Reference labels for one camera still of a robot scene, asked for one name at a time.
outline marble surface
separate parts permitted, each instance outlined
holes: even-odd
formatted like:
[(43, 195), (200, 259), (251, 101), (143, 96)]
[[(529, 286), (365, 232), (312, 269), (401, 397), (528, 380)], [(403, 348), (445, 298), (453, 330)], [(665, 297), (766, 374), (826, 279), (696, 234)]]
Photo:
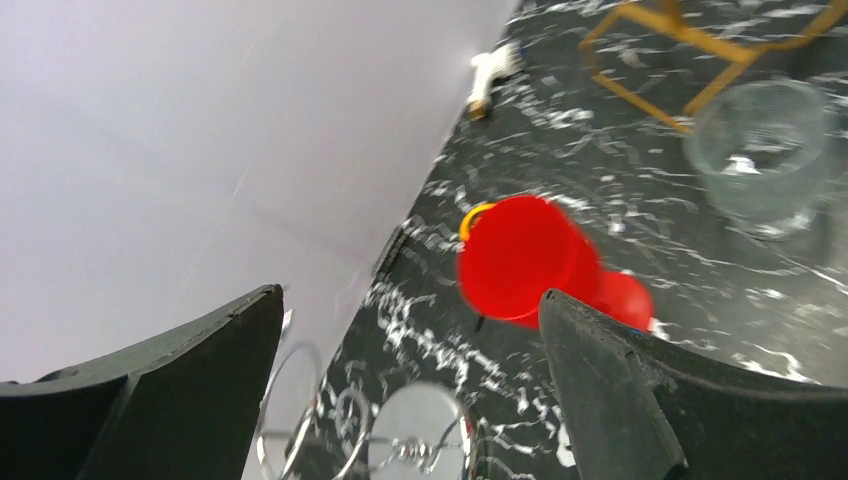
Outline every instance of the marble surface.
[[(706, 203), (678, 133), (589, 79), (576, 46), (613, 5), (527, 1), (516, 12), (506, 36), (524, 44), (529, 68), (496, 89), (491, 119), (460, 120), (435, 159), (404, 223), (410, 237), (401, 257), (368, 292), (327, 372), (322, 429), (332, 432), (331, 409), (345, 388), (362, 390), (378, 413), (402, 386), (435, 381), (479, 417), (479, 478), (578, 478), (538, 332), (491, 321), (475, 332), (477, 315), (456, 286), (464, 214), (520, 193), (558, 202), (608, 268), (650, 287), (655, 335), (751, 370), (848, 387), (848, 178), (834, 179), (809, 234), (767, 244), (734, 231)], [(684, 6), (693, 24), (744, 43), (799, 31), (821, 8), (759, 0)], [(722, 66), (632, 26), (598, 48), (613, 77), (678, 111)], [(789, 72), (818, 85), (848, 137), (848, 58), (839, 53), (846, 48), (843, 25), (800, 54), (765, 59), (743, 81)], [(332, 458), (307, 457), (304, 478), (334, 472)]]

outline yellow ring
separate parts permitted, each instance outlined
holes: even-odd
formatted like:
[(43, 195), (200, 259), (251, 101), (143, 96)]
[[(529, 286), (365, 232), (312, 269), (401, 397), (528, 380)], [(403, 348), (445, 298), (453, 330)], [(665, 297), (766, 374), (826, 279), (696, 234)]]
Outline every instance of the yellow ring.
[(463, 242), (467, 242), (468, 237), (471, 236), (471, 222), (474, 220), (474, 217), (494, 206), (494, 203), (483, 203), (472, 208), (471, 211), (465, 215), (465, 218), (462, 219), (462, 223), (459, 224), (459, 239)]

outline glass base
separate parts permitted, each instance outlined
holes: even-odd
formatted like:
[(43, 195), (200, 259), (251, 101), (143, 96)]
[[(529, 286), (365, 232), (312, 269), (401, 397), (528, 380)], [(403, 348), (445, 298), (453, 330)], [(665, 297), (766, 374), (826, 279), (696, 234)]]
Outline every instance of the glass base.
[(816, 219), (816, 209), (807, 207), (795, 215), (771, 222), (752, 222), (740, 218), (730, 221), (746, 235), (760, 240), (783, 240), (798, 232), (809, 230)]

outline clear drinking glass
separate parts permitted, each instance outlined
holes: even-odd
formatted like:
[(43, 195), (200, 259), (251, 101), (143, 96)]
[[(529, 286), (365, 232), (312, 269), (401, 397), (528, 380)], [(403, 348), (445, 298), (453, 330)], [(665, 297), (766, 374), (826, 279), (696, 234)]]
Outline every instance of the clear drinking glass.
[(795, 80), (728, 89), (695, 115), (684, 151), (710, 202), (740, 230), (777, 240), (810, 227), (836, 172), (835, 112)]

